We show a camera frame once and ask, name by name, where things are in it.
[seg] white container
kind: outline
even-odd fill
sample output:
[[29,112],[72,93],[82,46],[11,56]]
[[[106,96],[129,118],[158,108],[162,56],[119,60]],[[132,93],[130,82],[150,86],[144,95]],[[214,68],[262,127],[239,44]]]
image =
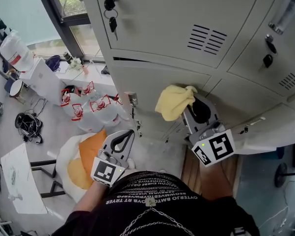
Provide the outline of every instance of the white container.
[[81,104],[73,104],[72,109],[75,114],[72,121],[75,121],[77,126],[83,131],[98,133],[103,129],[104,124],[96,118],[88,102],[83,106]]
[[127,112],[123,109],[123,104],[121,103],[120,98],[118,100],[114,100],[112,104],[116,107],[118,115],[120,116],[120,118],[122,120],[130,121],[130,118],[129,118]]
[[68,89],[64,89],[61,91],[63,94],[62,96],[62,101],[60,107],[64,110],[64,112],[70,116],[74,117],[75,116],[75,110],[72,107],[74,104],[80,104],[81,103],[81,97],[77,95],[76,93],[69,93]]
[[97,101],[102,95],[99,91],[95,90],[94,83],[91,81],[87,86],[78,88],[81,90],[81,97],[86,101]]
[[15,30],[2,42],[0,53],[19,71],[28,71],[34,67],[33,53],[23,43]]
[[106,127],[113,127],[119,124],[120,118],[118,115],[117,108],[112,104],[108,95],[97,101],[91,101],[90,107],[94,112],[95,116],[101,120]]

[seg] orange cushion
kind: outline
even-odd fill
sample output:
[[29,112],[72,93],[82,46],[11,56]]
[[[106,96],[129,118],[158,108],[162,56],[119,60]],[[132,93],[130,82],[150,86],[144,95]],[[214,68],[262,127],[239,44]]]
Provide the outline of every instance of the orange cushion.
[[81,189],[88,190],[93,183],[90,175],[86,174],[80,158],[72,160],[68,165],[68,175],[73,184]]
[[97,156],[98,150],[103,146],[106,137],[106,131],[102,130],[79,144],[80,158],[88,176],[92,172],[94,158]]

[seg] tiled floor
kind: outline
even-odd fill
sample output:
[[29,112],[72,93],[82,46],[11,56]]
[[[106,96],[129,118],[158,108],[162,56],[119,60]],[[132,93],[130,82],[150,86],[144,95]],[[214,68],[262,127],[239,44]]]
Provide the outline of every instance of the tiled floor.
[[[35,104],[38,98],[38,96],[34,96],[32,103]],[[40,111],[41,107],[42,105],[39,103],[36,111]],[[29,108],[29,105],[22,105],[13,98],[6,98],[0,124],[0,158],[23,142],[22,137],[14,126],[14,120],[18,113]],[[42,145],[26,143],[30,161],[53,159],[47,155],[48,151],[57,155],[60,148],[70,137],[83,133],[82,130],[70,121],[70,118],[60,107],[50,103],[46,104],[39,118],[44,123],[42,129],[44,143]],[[125,123],[115,127],[114,130],[124,128],[128,128]],[[184,148],[171,143],[165,144],[150,139],[136,138],[130,157],[134,159],[138,170],[159,171],[165,169],[167,172],[179,177],[183,167]],[[45,168],[52,170],[52,166],[46,166]],[[39,192],[48,192],[52,180],[41,171],[35,171],[33,175]],[[4,220],[11,220],[13,222],[12,228],[15,234],[18,234],[20,230],[36,230],[40,236],[51,234],[64,223],[75,205],[73,200],[63,195],[44,199],[44,204],[49,214],[18,214],[14,209],[12,201],[8,199],[8,191],[3,176],[1,176],[1,187],[0,215]]]

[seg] wooden floor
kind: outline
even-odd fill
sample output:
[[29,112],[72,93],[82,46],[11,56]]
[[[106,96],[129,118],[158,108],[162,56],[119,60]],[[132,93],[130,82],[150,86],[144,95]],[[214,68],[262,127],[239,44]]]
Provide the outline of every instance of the wooden floor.
[[[237,163],[237,155],[230,156],[221,162],[224,173],[226,174],[232,187],[234,186],[236,178]],[[201,194],[201,178],[199,167],[204,166],[201,165],[196,155],[187,148],[181,180],[187,184],[192,191]]]

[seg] window frame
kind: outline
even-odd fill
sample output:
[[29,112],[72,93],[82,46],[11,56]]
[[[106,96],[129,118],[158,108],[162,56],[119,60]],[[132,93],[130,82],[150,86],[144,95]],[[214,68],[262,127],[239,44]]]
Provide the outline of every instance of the window frame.
[[60,35],[60,38],[62,39],[69,53],[73,57],[89,59],[93,60],[94,62],[104,61],[103,57],[100,56],[85,55],[70,29],[71,26],[90,25],[91,22],[87,13],[62,17],[62,5],[60,4],[59,0],[41,0],[41,2],[48,16],[50,17],[50,20],[53,23],[56,31]]

